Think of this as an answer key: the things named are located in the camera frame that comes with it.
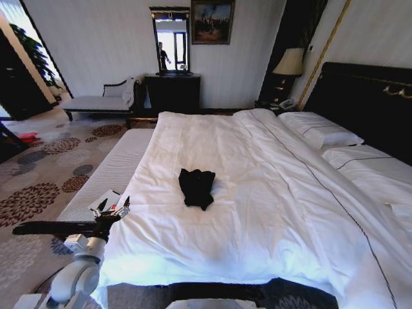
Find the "white pillow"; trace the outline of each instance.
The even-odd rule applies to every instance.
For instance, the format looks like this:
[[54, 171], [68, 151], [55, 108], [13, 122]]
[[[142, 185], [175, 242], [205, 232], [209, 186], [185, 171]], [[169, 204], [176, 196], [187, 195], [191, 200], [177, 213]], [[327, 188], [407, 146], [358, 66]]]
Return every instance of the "white pillow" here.
[[312, 112], [283, 113], [279, 118], [316, 149], [326, 145], [357, 145], [364, 141], [355, 133]]
[[135, 85], [135, 79], [133, 77], [128, 77], [125, 83], [125, 88], [122, 93], [123, 103], [126, 104], [127, 108], [130, 108], [135, 101], [135, 93], [133, 91]]
[[326, 150], [323, 158], [378, 204], [390, 206], [412, 242], [412, 167], [367, 145]]
[[126, 89], [126, 84], [127, 79], [119, 84], [105, 84], [103, 97], [122, 97], [123, 92]]

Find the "potted plant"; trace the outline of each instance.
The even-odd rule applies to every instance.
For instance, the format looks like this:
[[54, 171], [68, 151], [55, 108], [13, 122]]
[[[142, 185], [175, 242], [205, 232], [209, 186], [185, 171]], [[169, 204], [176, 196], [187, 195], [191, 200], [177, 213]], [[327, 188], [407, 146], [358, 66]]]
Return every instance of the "potted plant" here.
[[53, 93], [55, 97], [59, 96], [59, 89], [62, 88], [56, 83], [55, 75], [47, 65], [47, 56], [45, 56], [45, 54], [43, 54], [43, 52], [40, 50], [40, 48], [43, 47], [42, 44], [27, 36], [26, 31], [16, 26], [15, 24], [10, 24], [10, 26], [12, 27], [14, 33], [19, 39], [29, 58], [32, 60], [37, 71], [42, 76], [44, 82], [49, 87], [51, 93]]

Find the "white duvet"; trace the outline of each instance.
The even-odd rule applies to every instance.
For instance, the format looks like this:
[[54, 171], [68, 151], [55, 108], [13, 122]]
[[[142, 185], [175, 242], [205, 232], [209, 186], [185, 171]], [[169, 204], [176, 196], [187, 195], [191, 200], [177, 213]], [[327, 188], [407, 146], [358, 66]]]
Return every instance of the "white duvet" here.
[[[216, 173], [214, 202], [186, 207], [180, 169]], [[95, 297], [104, 286], [266, 283], [336, 296], [340, 308], [410, 308], [411, 252], [391, 213], [273, 113], [161, 113], [119, 205]]]

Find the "red object on floor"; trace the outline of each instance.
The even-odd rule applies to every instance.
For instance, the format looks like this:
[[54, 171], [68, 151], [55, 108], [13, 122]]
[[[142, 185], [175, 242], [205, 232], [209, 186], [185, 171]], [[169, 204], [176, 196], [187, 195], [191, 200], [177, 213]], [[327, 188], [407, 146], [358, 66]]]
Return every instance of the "red object on floor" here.
[[17, 137], [20, 138], [23, 143], [31, 144], [32, 142], [37, 140], [36, 135], [37, 135], [37, 132], [27, 132], [27, 133], [21, 133], [17, 135]]

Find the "black curtain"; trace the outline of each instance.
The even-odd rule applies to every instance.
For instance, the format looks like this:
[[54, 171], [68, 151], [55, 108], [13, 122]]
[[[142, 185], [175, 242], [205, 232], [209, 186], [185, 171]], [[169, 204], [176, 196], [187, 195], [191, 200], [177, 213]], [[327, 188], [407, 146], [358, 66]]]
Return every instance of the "black curtain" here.
[[306, 53], [327, 3], [328, 0], [287, 0], [259, 100], [271, 100], [276, 82], [276, 76], [272, 71], [285, 50], [303, 47]]

